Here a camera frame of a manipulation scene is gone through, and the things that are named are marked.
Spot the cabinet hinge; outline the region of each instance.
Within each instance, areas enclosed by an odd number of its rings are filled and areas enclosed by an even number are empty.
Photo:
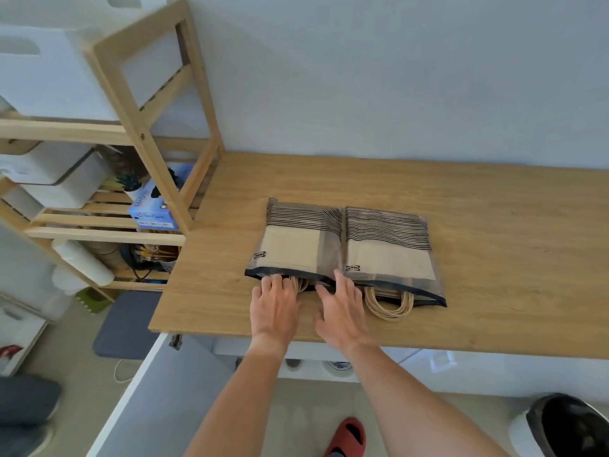
[[[171,340],[169,340],[169,346],[171,346],[174,350],[178,351],[182,346],[182,335],[173,335]]]

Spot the red slipper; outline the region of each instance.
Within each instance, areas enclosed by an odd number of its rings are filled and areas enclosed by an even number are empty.
[[[366,450],[366,432],[355,417],[342,421],[336,429],[324,457],[328,457],[336,448],[340,449],[345,457],[363,457],[363,452]]]

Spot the trash can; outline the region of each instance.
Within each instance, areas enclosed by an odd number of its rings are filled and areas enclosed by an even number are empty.
[[[521,457],[609,456],[609,421],[567,394],[535,401],[512,421],[509,435]]]

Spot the person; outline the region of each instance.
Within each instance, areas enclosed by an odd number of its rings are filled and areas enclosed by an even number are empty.
[[[325,287],[316,286],[322,300],[316,332],[355,369],[377,417],[387,454],[508,457],[465,415],[381,350],[366,326],[362,292],[339,270],[334,274],[334,295]],[[252,343],[203,420],[185,457],[260,456],[273,387],[296,332],[298,309],[290,279],[273,275],[254,287],[250,305]],[[324,457],[361,457],[364,436],[361,424],[347,419]]]

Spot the wooden countertop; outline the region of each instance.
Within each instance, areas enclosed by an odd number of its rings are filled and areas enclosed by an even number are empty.
[[[368,314],[381,345],[609,359],[609,172],[226,153],[150,323],[250,336],[267,198],[426,216],[448,308]],[[299,341],[321,341],[301,297]]]

